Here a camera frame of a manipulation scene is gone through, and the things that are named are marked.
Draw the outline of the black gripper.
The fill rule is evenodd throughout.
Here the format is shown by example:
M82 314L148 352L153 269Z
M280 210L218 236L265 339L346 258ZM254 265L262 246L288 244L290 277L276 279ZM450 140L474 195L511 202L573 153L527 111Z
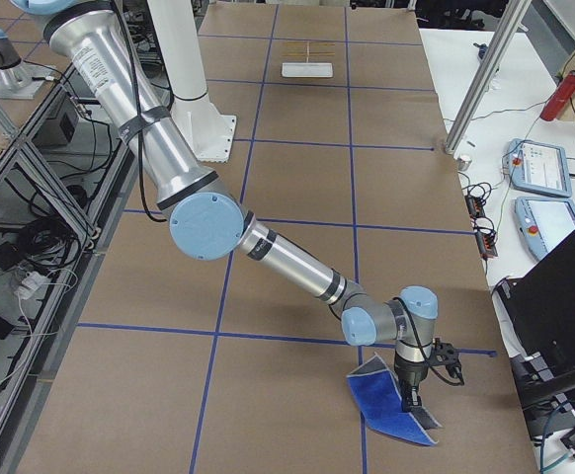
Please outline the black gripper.
M402 410L411 412L413 407L422 406L419 386L427 377L428 366L424 362L409 361L404 358L394 360L394 372L402 394Z

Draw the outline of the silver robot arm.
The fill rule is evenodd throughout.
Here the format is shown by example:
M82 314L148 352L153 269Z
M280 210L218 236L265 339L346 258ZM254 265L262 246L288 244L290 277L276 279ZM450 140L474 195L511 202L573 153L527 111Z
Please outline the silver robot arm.
M378 303L354 281L327 267L260 223L234 198L218 174L201 164L170 111L145 77L110 1L19 1L43 27L50 48L71 60L144 164L157 189L156 205L177 247L204 261L235 249L292 281L340 315L352 346L396 343L394 372L405 412L419 412L419 385L432 363L437 297L422 286Z

